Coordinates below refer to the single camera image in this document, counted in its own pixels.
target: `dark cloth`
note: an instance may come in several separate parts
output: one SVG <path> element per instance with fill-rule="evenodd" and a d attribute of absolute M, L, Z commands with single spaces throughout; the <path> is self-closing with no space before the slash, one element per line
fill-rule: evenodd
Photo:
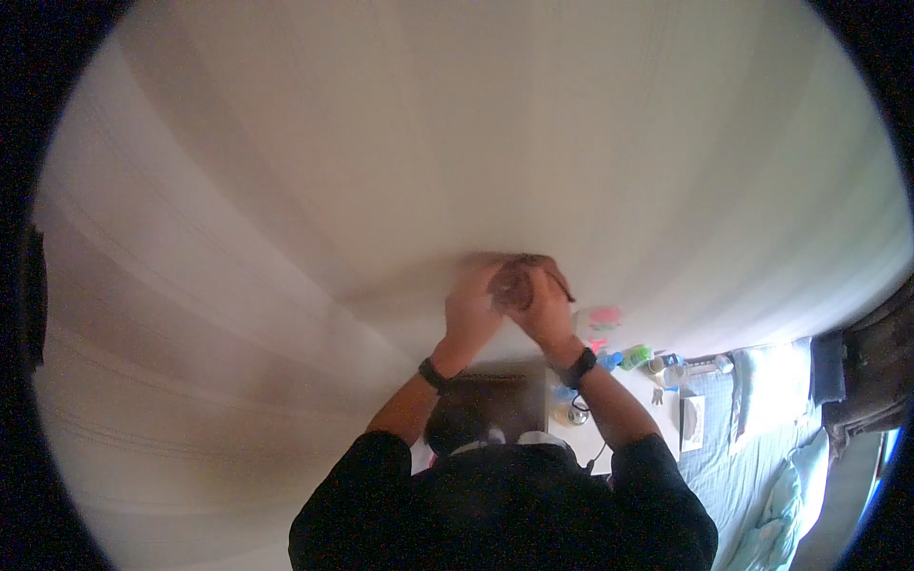
<path fill-rule="evenodd" d="M 898 428 L 907 416 L 914 391 L 914 276 L 843 337 L 846 398 L 822 405 L 832 461 L 853 436 Z"/>
<path fill-rule="evenodd" d="M 292 523 L 300 569 L 709 569 L 717 528 L 664 441 L 612 457 L 613 488 L 555 445 L 500 445 L 410 477 L 409 447 L 359 437 Z"/>
<path fill-rule="evenodd" d="M 845 339 L 840 331 L 814 337 L 810 343 L 813 376 L 809 396 L 818 407 L 841 402 L 845 392 Z"/>

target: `black wristband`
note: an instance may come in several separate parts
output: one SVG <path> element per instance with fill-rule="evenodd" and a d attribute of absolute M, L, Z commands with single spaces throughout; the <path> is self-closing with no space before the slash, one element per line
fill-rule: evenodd
<path fill-rule="evenodd" d="M 444 387 L 447 385 L 448 381 L 451 380 L 441 376 L 441 373 L 435 370 L 435 365 L 431 364 L 431 357 L 426 357 L 426 359 L 420 363 L 419 374 L 425 379 L 425 382 L 437 390 L 439 394 L 444 392 Z"/>
<path fill-rule="evenodd" d="M 559 378 L 562 379 L 562 383 L 568 388 L 580 390 L 580 379 L 589 373 L 590 369 L 596 365 L 597 355 L 595 355 L 589 347 L 584 347 L 584 350 L 581 351 L 580 357 L 574 362 L 574 365 L 562 371 Z"/>

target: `tissue box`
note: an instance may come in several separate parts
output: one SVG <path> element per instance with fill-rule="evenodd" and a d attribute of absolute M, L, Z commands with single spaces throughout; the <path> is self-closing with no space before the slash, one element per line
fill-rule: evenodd
<path fill-rule="evenodd" d="M 700 449 L 705 440 L 705 398 L 680 398 L 679 403 L 682 407 L 682 427 L 679 431 L 682 441 L 679 450 L 688 452 Z"/>

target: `person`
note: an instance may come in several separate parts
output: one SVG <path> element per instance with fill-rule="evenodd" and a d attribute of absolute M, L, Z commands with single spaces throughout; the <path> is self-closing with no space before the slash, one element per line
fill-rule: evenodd
<path fill-rule="evenodd" d="M 292 568 L 709 569 L 714 522 L 654 420 L 574 335 L 566 293 L 532 269 L 532 305 L 498 311 L 486 288 L 499 268 L 473 268 L 457 280 L 441 342 L 292 523 Z M 548 439 L 464 447 L 410 476 L 409 449 L 438 389 L 473 361 L 505 315 L 587 402 L 613 450 L 611 486 Z"/>

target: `light blue blanket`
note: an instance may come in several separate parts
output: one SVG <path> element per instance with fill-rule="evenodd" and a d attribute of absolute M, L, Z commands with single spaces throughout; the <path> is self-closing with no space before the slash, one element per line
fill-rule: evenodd
<path fill-rule="evenodd" d="M 793 559 L 800 543 L 802 497 L 800 475 L 786 460 L 781 475 L 768 497 L 759 523 L 743 535 L 727 571 L 770 571 L 783 569 Z"/>

